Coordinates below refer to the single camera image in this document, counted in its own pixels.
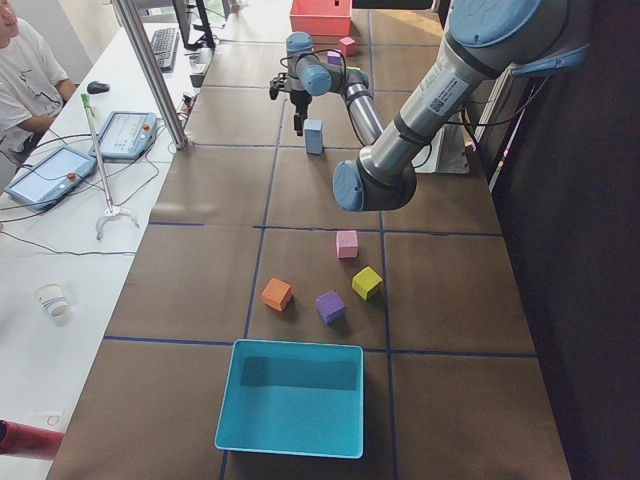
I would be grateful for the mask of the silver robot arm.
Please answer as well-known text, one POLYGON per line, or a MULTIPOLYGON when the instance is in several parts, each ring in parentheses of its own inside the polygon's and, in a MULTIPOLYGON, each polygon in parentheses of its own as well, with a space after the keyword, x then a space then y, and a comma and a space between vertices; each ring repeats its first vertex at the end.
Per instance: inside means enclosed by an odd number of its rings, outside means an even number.
POLYGON ((271 80, 269 95, 289 94, 298 133, 313 98, 340 95, 364 146, 334 170, 336 202, 352 212, 399 209, 416 189, 413 159, 479 84, 505 71, 550 76, 584 62, 592 9, 590 1, 451 2, 435 63, 388 125, 367 76, 321 61, 306 32, 288 36, 286 69, 271 80))

